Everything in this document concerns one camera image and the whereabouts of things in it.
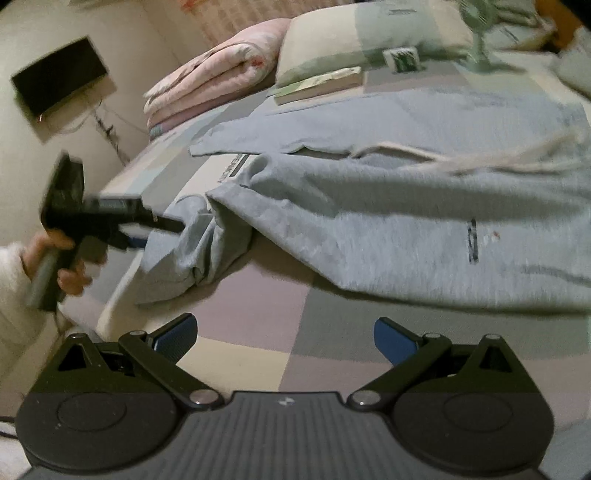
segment power cord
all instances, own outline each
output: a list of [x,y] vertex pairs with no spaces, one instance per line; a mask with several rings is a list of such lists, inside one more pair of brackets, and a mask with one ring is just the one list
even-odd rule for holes
[[105,112],[109,112],[112,113],[113,115],[115,115],[119,120],[121,120],[122,122],[126,123],[127,125],[129,125],[130,127],[136,129],[138,132],[149,136],[149,133],[138,127],[137,125],[135,125],[133,122],[130,122],[129,120],[127,120],[126,118],[124,118],[123,116],[121,116],[120,114],[118,114],[117,112],[111,110],[110,108],[108,108],[106,105],[103,104],[103,99],[101,98],[99,101],[99,104],[96,106],[93,106],[90,102],[90,99],[88,98],[88,95],[86,94],[86,92],[82,92],[82,94],[84,95],[84,97],[86,98],[86,103],[88,104],[88,107],[91,109],[90,113],[88,113],[88,115],[86,115],[82,121],[76,125],[73,128],[67,128],[67,129],[54,129],[51,126],[51,123],[49,121],[48,118],[46,118],[46,124],[49,128],[49,131],[52,135],[70,135],[70,134],[74,134],[76,133],[78,130],[80,130],[84,124],[86,123],[86,121],[90,118],[90,117],[94,117],[95,119],[95,123],[96,126],[98,128],[98,130],[103,134],[103,136],[105,137],[105,139],[107,140],[107,142],[110,143],[111,147],[113,147],[113,150],[115,150],[115,154],[117,155],[117,158],[119,159],[119,161],[121,162],[122,165],[127,165],[131,159],[129,158],[129,156],[123,152],[120,148],[119,148],[119,137],[117,136],[117,133],[115,131],[115,126],[111,125],[109,127],[107,127],[105,125],[105,121],[99,116],[99,114],[96,112],[98,108],[100,108],[101,106],[103,107],[103,109],[105,110]]
[[9,440],[18,440],[16,431],[14,430],[14,418],[0,416],[0,437]]

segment folded pink blanket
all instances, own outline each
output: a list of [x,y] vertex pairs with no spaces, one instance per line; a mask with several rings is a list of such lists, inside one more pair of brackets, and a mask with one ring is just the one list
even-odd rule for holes
[[275,67],[291,20],[277,18],[248,27],[186,63],[152,87],[144,112],[160,121],[262,81]]
[[182,112],[175,113],[172,116],[169,116],[165,119],[159,119],[158,113],[156,112],[153,116],[150,117],[148,121],[148,129],[150,131],[150,140],[154,140],[158,138],[160,135],[165,134],[166,132],[171,131],[173,128],[179,126],[180,124],[186,122],[187,120],[194,118],[202,113],[205,113],[209,110],[214,109],[220,105],[224,105],[228,102],[233,102],[234,100],[238,100],[239,98],[245,97],[247,95],[251,95],[253,93],[260,92],[266,88],[272,87],[275,83],[275,74],[276,70],[273,69],[272,72],[266,76],[266,78],[249,87],[245,90],[239,90],[237,92],[228,93],[226,95],[222,95],[221,97],[214,98],[212,100],[208,100],[207,102],[200,103],[199,105],[192,106],[191,108],[187,108]]

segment book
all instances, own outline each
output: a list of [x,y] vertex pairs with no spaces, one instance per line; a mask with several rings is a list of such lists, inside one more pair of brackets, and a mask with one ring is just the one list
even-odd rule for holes
[[351,67],[323,73],[275,90],[277,105],[304,100],[327,93],[363,85],[361,67]]

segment drawstring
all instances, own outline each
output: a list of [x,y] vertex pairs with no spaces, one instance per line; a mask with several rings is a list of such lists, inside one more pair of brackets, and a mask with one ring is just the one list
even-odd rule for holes
[[461,173],[476,168],[498,168],[501,170],[522,173],[544,173],[568,170],[581,165],[580,159],[573,158],[564,161],[540,161],[552,155],[559,147],[566,143],[580,145],[589,139],[589,131],[580,127],[568,127],[559,130],[549,139],[522,148],[514,148],[493,154],[475,154],[464,157],[446,157],[422,148],[414,148],[393,142],[380,142],[351,154],[352,158],[359,158],[369,152],[379,149],[398,151],[412,154],[426,160],[399,170],[420,172]]

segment bed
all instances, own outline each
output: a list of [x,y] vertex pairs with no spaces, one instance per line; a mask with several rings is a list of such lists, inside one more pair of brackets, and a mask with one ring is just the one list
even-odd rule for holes
[[[481,91],[540,92],[563,103],[591,102],[563,85],[549,53],[498,53],[522,72],[486,76],[450,61],[428,61],[418,73],[370,70],[364,85],[315,99],[327,102],[369,92],[418,87],[468,86]],[[156,211],[175,199],[203,194],[230,181],[248,155],[191,157],[188,146],[212,126],[281,109],[263,91],[205,113],[150,144],[104,189],[104,194],[140,194]],[[545,395],[558,429],[591,418],[590,317],[467,312],[416,306],[340,291],[260,234],[251,249],[211,285],[191,288],[173,300],[137,306],[142,252],[110,251],[101,276],[65,314],[95,326],[107,340],[135,329],[154,330],[190,312],[199,339],[179,365],[225,395],[235,390],[339,391],[343,396],[390,368],[373,345],[372,328],[387,316],[422,334],[436,331],[458,343],[477,343],[498,333],[512,346]]]

